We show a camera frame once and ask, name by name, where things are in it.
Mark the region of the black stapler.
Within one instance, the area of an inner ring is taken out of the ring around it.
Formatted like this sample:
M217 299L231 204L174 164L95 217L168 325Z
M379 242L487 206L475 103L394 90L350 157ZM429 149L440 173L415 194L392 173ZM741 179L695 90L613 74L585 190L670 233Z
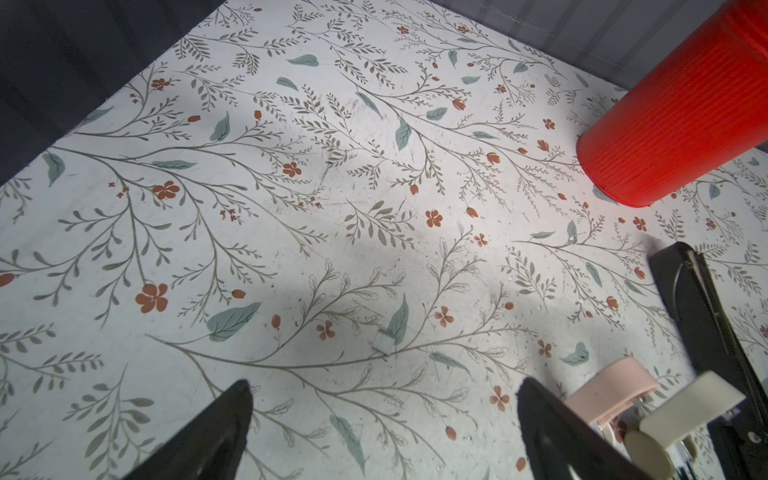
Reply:
M722 307L704 256L676 242L649 257L662 301L696 373L712 371L745 395L737 413L707 424L728 479L767 477L767 394Z

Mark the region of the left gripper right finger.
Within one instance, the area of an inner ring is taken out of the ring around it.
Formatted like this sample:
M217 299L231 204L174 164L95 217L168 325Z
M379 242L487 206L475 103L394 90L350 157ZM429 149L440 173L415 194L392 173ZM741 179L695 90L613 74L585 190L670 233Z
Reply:
M517 392L517 415L536 480L648 477L532 377Z

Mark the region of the pink eraser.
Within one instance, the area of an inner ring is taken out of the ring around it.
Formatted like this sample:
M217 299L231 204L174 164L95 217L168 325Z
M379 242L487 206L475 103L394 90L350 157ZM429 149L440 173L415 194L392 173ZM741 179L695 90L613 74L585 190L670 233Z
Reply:
M598 372L569 396L565 405L585 423L604 426L659 387L638 360L625 357Z

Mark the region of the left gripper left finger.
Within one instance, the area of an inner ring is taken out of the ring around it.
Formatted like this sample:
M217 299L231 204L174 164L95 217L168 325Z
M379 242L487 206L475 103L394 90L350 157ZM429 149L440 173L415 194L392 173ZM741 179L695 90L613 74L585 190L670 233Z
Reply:
M253 397L238 380L128 473L134 479L233 479L246 447Z

